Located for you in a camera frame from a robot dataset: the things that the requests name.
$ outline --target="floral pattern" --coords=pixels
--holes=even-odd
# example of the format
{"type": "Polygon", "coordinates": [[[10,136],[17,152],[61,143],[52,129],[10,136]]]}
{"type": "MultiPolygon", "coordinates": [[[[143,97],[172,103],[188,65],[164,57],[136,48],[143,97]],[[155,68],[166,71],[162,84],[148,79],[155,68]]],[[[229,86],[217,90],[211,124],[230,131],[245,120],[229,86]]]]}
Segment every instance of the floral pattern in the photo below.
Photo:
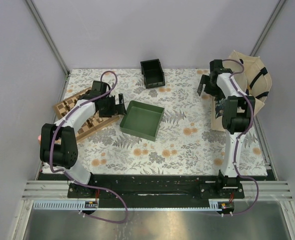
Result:
{"type": "MultiPolygon", "coordinates": [[[[65,98],[99,80],[106,69],[74,69],[65,98]]],[[[122,93],[125,106],[132,100],[165,108],[156,141],[120,131],[122,117],[79,142],[78,161],[93,174],[217,175],[224,161],[226,136],[211,130],[211,97],[197,88],[207,69],[164,69],[163,87],[145,89],[140,69],[113,69],[118,76],[112,95],[122,93]]],[[[106,74],[110,85],[114,76],[106,74]]],[[[243,175],[265,176],[267,171],[257,135],[252,128],[242,146],[243,175]]],[[[47,164],[44,173],[50,173],[47,164]]]]}

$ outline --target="gray wall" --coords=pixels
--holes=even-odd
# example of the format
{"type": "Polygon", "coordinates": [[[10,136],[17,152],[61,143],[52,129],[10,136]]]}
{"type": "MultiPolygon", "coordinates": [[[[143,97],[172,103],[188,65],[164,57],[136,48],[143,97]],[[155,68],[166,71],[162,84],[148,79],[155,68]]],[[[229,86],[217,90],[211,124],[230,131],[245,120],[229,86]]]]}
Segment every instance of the gray wall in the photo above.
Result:
{"type": "Polygon", "coordinates": [[[276,170],[295,200],[295,0],[289,0],[258,53],[272,76],[267,105],[258,114],[276,170]]]}
{"type": "Polygon", "coordinates": [[[0,240],[39,163],[64,74],[23,0],[0,0],[0,240]]]}
{"type": "Polygon", "coordinates": [[[278,0],[34,0],[73,68],[208,68],[250,54],[278,0]]]}

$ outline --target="floral tablecloth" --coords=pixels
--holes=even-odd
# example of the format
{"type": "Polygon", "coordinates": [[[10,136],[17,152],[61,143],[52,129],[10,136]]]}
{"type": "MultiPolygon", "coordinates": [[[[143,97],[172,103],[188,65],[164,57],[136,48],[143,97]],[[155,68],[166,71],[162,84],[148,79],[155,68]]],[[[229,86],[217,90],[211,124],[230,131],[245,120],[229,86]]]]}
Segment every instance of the floral tablecloth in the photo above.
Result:
{"type": "MultiPolygon", "coordinates": [[[[100,80],[106,69],[74,69],[65,98],[100,80]]],[[[113,123],[78,143],[78,161],[93,174],[217,175],[225,155],[225,133],[211,130],[211,97],[197,94],[207,69],[165,69],[164,87],[146,89],[140,69],[113,69],[118,84],[113,95],[165,108],[156,141],[120,131],[113,123]]],[[[114,82],[112,74],[103,81],[114,82]]],[[[267,171],[254,128],[246,135],[239,165],[243,175],[265,176],[267,171]]],[[[50,173],[49,166],[43,166],[50,173]]]]}

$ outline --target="cable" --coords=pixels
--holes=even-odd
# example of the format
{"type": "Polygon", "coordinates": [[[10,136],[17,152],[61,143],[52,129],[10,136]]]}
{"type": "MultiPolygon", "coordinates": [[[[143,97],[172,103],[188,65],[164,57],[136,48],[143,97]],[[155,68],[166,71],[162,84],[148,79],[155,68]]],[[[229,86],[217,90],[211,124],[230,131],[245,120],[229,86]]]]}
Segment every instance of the cable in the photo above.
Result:
{"type": "Polygon", "coordinates": [[[238,170],[238,168],[237,168],[237,164],[236,164],[237,163],[237,151],[238,151],[240,137],[242,135],[245,135],[250,130],[250,128],[252,127],[252,125],[253,125],[253,118],[254,118],[254,111],[253,111],[252,105],[250,103],[250,100],[247,98],[247,96],[245,94],[243,94],[241,91],[238,90],[238,87],[236,86],[236,84],[232,80],[232,77],[234,75],[241,74],[241,73],[244,72],[244,66],[243,66],[243,64],[240,63],[237,60],[234,60],[234,59],[224,59],[224,60],[222,60],[222,62],[224,62],[224,61],[232,61],[232,62],[235,62],[235,63],[237,63],[237,64],[239,64],[241,66],[242,70],[241,71],[235,71],[235,72],[233,72],[229,76],[228,79],[231,82],[233,88],[237,91],[237,93],[239,93],[245,99],[245,101],[247,102],[247,104],[249,106],[249,109],[250,109],[250,114],[251,114],[249,125],[248,125],[247,129],[244,132],[242,132],[240,135],[238,135],[237,138],[236,138],[236,144],[235,144],[235,149],[234,149],[234,153],[233,153],[234,169],[235,169],[237,175],[240,178],[242,178],[242,179],[252,180],[255,183],[255,186],[256,186],[256,197],[255,197],[254,202],[252,203],[252,205],[249,206],[246,210],[243,210],[243,211],[240,211],[240,212],[237,212],[237,213],[233,213],[233,215],[241,215],[241,214],[244,214],[244,213],[248,212],[250,209],[252,209],[253,206],[257,203],[258,198],[259,198],[259,184],[258,184],[258,182],[253,177],[251,177],[251,176],[243,176],[243,175],[241,175],[240,172],[239,172],[239,170],[238,170]]]}
{"type": "Polygon", "coordinates": [[[94,102],[95,100],[98,100],[106,95],[109,95],[110,92],[116,87],[117,83],[118,83],[118,76],[115,74],[115,72],[113,71],[105,71],[102,73],[100,81],[102,82],[103,76],[106,73],[112,73],[115,77],[115,83],[112,85],[111,88],[109,88],[109,90],[107,92],[105,92],[104,94],[100,95],[100,96],[96,96],[90,100],[87,100],[85,102],[82,102],[80,105],[74,107],[71,111],[68,112],[68,114],[65,117],[65,120],[63,120],[55,129],[54,133],[53,133],[53,137],[52,137],[52,142],[51,142],[51,146],[50,146],[50,152],[49,152],[49,167],[52,171],[52,173],[58,173],[58,172],[64,172],[65,176],[67,176],[68,179],[70,179],[71,181],[73,181],[74,183],[83,186],[85,188],[90,188],[90,189],[96,189],[96,190],[105,190],[107,192],[110,192],[112,194],[114,194],[118,199],[120,199],[120,201],[122,202],[124,208],[125,208],[125,217],[123,220],[121,221],[114,221],[114,220],[108,220],[105,218],[101,218],[98,216],[92,216],[92,215],[87,215],[85,214],[87,217],[93,218],[93,219],[97,219],[97,220],[101,220],[101,221],[105,221],[108,223],[113,223],[113,224],[122,224],[125,223],[128,220],[128,216],[129,216],[129,211],[128,211],[128,207],[126,205],[126,203],[124,202],[124,200],[114,191],[112,191],[111,189],[105,188],[105,187],[100,187],[100,186],[91,186],[91,185],[87,185],[87,184],[83,184],[79,181],[76,181],[73,177],[71,177],[68,173],[66,173],[63,169],[58,169],[58,170],[54,170],[53,168],[53,152],[54,152],[54,145],[55,145],[55,141],[58,135],[58,132],[60,130],[60,128],[63,126],[63,124],[66,122],[66,120],[69,119],[69,117],[76,111],[78,110],[80,107],[84,106],[85,104],[88,104],[90,102],[94,102]]]}

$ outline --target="purple cable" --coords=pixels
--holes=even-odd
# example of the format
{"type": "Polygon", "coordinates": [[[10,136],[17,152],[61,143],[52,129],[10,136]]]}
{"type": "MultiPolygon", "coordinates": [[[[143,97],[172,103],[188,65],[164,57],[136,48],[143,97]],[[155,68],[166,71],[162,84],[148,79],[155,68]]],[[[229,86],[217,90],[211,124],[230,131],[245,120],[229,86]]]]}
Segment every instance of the purple cable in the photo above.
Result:
{"type": "MultiPolygon", "coordinates": [[[[241,91],[238,90],[238,87],[236,86],[236,84],[234,83],[234,81],[232,80],[232,77],[236,74],[241,74],[244,72],[244,66],[242,65],[242,63],[240,63],[239,61],[237,60],[234,60],[234,59],[224,59],[222,60],[223,62],[224,61],[232,61],[232,62],[235,62],[237,64],[239,64],[241,67],[242,67],[242,70],[241,71],[236,71],[236,72],[233,72],[230,76],[229,76],[229,80],[231,82],[231,84],[233,85],[234,89],[245,99],[245,101],[247,102],[248,106],[249,106],[249,109],[250,109],[250,114],[251,114],[251,118],[250,118],[250,122],[249,122],[249,125],[247,127],[247,129],[242,132],[240,135],[237,136],[236,140],[236,144],[235,144],[235,149],[234,149],[234,154],[233,154],[233,163],[236,163],[237,162],[237,151],[238,151],[238,146],[239,146],[239,139],[242,135],[245,135],[249,130],[250,128],[252,127],[253,125],[253,118],[254,118],[254,110],[252,108],[252,105],[249,101],[249,99],[247,98],[247,96],[245,94],[243,94],[241,91]]],[[[254,202],[252,203],[251,206],[249,206],[246,210],[243,210],[243,211],[240,211],[240,212],[237,212],[237,213],[233,213],[233,215],[241,215],[241,214],[244,214],[246,212],[248,212],[250,209],[253,208],[253,206],[257,203],[258,201],[258,198],[259,198],[259,185],[258,185],[258,182],[251,176],[243,176],[240,174],[238,168],[237,168],[237,165],[234,165],[234,169],[237,173],[237,175],[242,178],[242,179],[249,179],[249,180],[252,180],[254,183],[255,183],[255,186],[256,186],[256,197],[254,199],[254,202]]]]}
{"type": "MultiPolygon", "coordinates": [[[[77,110],[79,109],[80,107],[84,106],[85,104],[87,103],[90,103],[90,102],[93,102],[95,100],[98,100],[108,94],[110,94],[110,92],[112,92],[112,90],[116,87],[117,83],[118,83],[118,76],[115,74],[115,72],[113,71],[105,71],[102,73],[101,75],[101,78],[100,78],[100,81],[102,82],[102,79],[103,79],[103,76],[106,74],[106,73],[112,73],[115,77],[115,83],[112,85],[112,88],[107,91],[106,93],[100,95],[100,96],[97,96],[97,97],[94,97],[90,100],[87,100],[85,102],[82,102],[80,105],[74,107],[71,111],[68,112],[68,114],[66,115],[65,119],[69,119],[69,117],[77,110]]],[[[53,133],[53,138],[52,138],[52,142],[51,142],[51,146],[50,146],[50,151],[49,151],[49,167],[52,171],[52,173],[58,173],[58,172],[64,172],[63,169],[58,169],[58,170],[54,170],[53,168],[53,152],[54,152],[54,145],[55,145],[55,141],[56,141],[56,137],[58,135],[58,132],[60,130],[60,128],[63,126],[63,124],[65,123],[66,121],[62,121],[55,129],[54,133],[53,133]]],[[[87,185],[87,184],[83,184],[83,183],[80,183],[78,181],[76,181],[75,179],[73,179],[73,177],[71,177],[70,175],[68,175],[66,172],[64,172],[64,174],[67,176],[68,179],[70,179],[71,181],[74,181],[76,184],[80,185],[80,186],[83,186],[83,187],[86,187],[86,188],[90,188],[90,189],[98,189],[98,190],[105,190],[105,191],[108,191],[112,194],[114,194],[117,198],[120,199],[120,201],[122,202],[124,208],[125,208],[125,218],[121,221],[113,221],[113,220],[108,220],[108,219],[105,219],[105,218],[101,218],[101,217],[98,217],[98,216],[92,216],[92,215],[87,215],[87,217],[90,217],[90,218],[93,218],[93,219],[97,219],[97,220],[101,220],[101,221],[105,221],[105,222],[108,222],[108,223],[112,223],[112,224],[122,224],[122,223],[125,223],[127,220],[128,220],[128,215],[129,215],[129,211],[128,211],[128,207],[126,205],[126,203],[124,202],[124,200],[114,191],[112,191],[111,189],[108,189],[108,188],[105,188],[105,187],[99,187],[99,186],[90,186],[90,185],[87,185]]]]}

